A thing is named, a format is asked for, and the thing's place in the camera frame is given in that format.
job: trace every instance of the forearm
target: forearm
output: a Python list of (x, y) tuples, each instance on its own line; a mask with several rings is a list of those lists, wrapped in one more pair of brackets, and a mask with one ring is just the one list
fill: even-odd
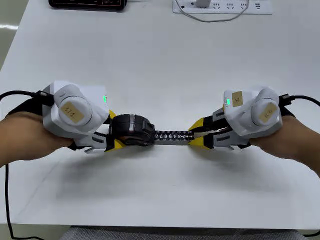
[(14, 144), (6, 128), (5, 121), (0, 122), (0, 168), (8, 163), (13, 162), (10, 154), (11, 145)]
[(302, 137), (298, 147), (297, 161), (307, 165), (320, 177), (320, 134), (309, 129)]

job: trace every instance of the paper label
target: paper label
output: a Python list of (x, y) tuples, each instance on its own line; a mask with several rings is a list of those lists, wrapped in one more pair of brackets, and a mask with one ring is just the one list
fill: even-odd
[(259, 119), (265, 124), (271, 116), (277, 111), (277, 106), (270, 102), (260, 114)]
[(244, 100), (242, 98), (242, 91), (236, 91), (232, 93), (232, 106), (239, 107), (244, 104)]
[(70, 101), (66, 102), (60, 110), (75, 124), (85, 117)]

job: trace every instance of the power strip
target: power strip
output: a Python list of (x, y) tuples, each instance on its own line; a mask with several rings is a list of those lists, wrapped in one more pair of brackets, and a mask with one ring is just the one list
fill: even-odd
[[(183, 11), (188, 14), (239, 14), (247, 5), (246, 0), (211, 0), (209, 7), (200, 8), (196, 0), (177, 0)], [(173, 12), (181, 13), (176, 0), (173, 0)], [(243, 14), (272, 14), (270, 0), (249, 0), (249, 7)]]

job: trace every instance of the gray floor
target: gray floor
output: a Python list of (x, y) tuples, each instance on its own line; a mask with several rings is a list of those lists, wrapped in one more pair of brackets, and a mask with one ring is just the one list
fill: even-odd
[[(0, 69), (14, 39), (27, 3), (28, 0), (0, 0)], [(45, 240), (58, 240), (68, 228), (69, 226), (60, 225), (20, 224), (13, 226), (16, 237), (39, 236)], [(11, 239), (6, 224), (0, 224), (0, 239)]]

